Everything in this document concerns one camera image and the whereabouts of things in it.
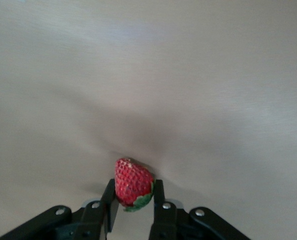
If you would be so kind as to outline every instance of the gray surface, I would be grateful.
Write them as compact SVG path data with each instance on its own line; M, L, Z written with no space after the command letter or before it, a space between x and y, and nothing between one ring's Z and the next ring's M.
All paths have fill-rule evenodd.
M123 156L186 210L297 240L297 0L0 0L0 235L99 197Z

